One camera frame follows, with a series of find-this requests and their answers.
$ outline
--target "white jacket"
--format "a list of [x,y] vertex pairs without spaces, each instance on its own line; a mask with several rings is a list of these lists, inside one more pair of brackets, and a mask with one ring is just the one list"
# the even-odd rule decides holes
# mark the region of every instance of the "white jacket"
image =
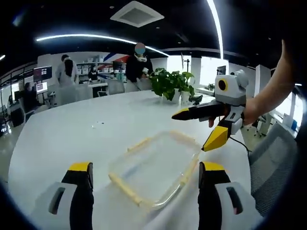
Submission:
[[74,84],[78,84],[79,83],[79,77],[78,77],[78,74],[77,74],[77,65],[74,61],[72,61],[73,63],[73,66],[72,66],[72,73],[71,73],[71,77],[70,76],[67,76],[66,73],[65,73],[65,63],[64,61],[59,64],[58,66],[58,69],[56,71],[56,77],[59,81],[59,84],[61,87],[63,86],[71,86],[71,85],[74,85]]

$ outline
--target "black ceiling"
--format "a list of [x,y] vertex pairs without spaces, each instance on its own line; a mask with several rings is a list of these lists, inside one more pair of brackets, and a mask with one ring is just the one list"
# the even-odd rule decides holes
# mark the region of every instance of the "black ceiling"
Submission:
[[[18,5],[14,2],[12,6],[9,3],[0,15],[0,55],[6,55],[0,62],[0,76],[47,53],[106,51],[130,54],[134,50],[134,45],[94,38],[69,37],[35,42],[35,38],[46,35],[98,34],[143,42],[157,49],[219,49],[213,16],[206,0],[140,0],[165,17],[141,28],[110,20],[129,2],[104,0],[96,4],[40,5]],[[214,2],[222,28],[224,51],[239,54],[224,57],[237,64],[254,67],[262,64],[274,68],[281,53],[281,41],[273,16],[266,6],[255,0]],[[155,52],[149,52],[149,55],[163,57]],[[219,56],[218,53],[200,51],[193,51],[192,55]]]

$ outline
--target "led light strip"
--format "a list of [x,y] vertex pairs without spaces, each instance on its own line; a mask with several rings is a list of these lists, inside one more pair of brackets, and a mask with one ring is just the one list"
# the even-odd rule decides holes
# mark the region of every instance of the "led light strip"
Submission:
[[221,25],[220,25],[220,20],[219,17],[217,15],[217,11],[215,8],[215,4],[213,2],[213,0],[207,0],[210,10],[212,12],[213,15],[213,19],[214,19],[214,23],[215,23],[215,27],[216,27],[216,31],[217,31],[217,36],[219,39],[219,45],[220,45],[220,53],[221,53],[221,59],[224,59],[224,48],[223,48],[223,40],[222,40],[222,30],[221,30]]
[[[109,37],[109,36],[103,36],[103,35],[95,35],[95,34],[62,34],[62,35],[55,35],[55,36],[48,36],[48,37],[41,37],[38,38],[36,41],[40,42],[40,41],[44,41],[44,40],[48,40],[48,39],[53,39],[53,38],[60,38],[60,37],[96,37],[96,38],[103,38],[103,39],[110,39],[110,40],[115,40],[115,41],[120,41],[120,42],[125,42],[125,43],[130,43],[130,44],[137,44],[136,42],[133,41],[129,41],[129,40],[125,40],[125,39],[121,39],[121,38],[117,38],[117,37]],[[145,46],[147,49],[150,49],[152,51],[155,51],[157,53],[163,54],[165,56],[169,56],[166,53],[163,53],[157,49],[154,49],[150,46]]]

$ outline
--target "cable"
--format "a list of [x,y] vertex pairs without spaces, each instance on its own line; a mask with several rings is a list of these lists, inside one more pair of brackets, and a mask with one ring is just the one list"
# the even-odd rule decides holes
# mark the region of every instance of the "cable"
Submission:
[[234,139],[234,138],[232,138],[232,137],[229,137],[229,138],[232,139],[232,140],[234,140],[235,142],[238,142],[239,144],[243,145],[243,146],[246,148],[246,151],[248,152],[248,156],[249,156],[249,153],[250,153],[251,151],[248,149],[248,147],[247,147],[245,144],[243,144],[241,141],[238,141],[238,140],[236,140],[236,139]]

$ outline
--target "white flower pot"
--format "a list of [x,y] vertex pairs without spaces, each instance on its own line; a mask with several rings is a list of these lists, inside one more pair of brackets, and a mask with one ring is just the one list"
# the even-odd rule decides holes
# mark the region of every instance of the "white flower pot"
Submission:
[[178,104],[179,98],[180,98],[181,92],[179,92],[179,89],[175,89],[175,94],[173,99],[170,101],[166,97],[163,96],[163,102],[165,103],[172,103],[172,104]]
[[181,104],[187,105],[189,103],[190,92],[181,91]]

